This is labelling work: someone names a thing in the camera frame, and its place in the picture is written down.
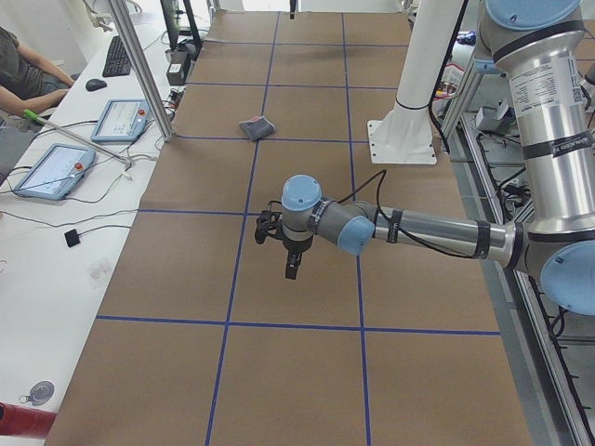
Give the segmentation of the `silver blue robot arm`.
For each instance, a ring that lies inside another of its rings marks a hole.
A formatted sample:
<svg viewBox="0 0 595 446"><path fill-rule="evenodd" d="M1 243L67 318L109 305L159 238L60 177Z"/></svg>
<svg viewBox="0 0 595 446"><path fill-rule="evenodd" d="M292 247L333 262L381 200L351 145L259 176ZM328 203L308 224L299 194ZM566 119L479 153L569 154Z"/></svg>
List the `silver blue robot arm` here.
<svg viewBox="0 0 595 446"><path fill-rule="evenodd" d="M575 48L585 33L576 1L486 1L477 45L509 79L534 215L498 225L383 207L342 205L298 175L283 188L285 274L320 236L359 255L372 239L489 259L534 277L575 313L594 311L594 137L583 109Z"/></svg>

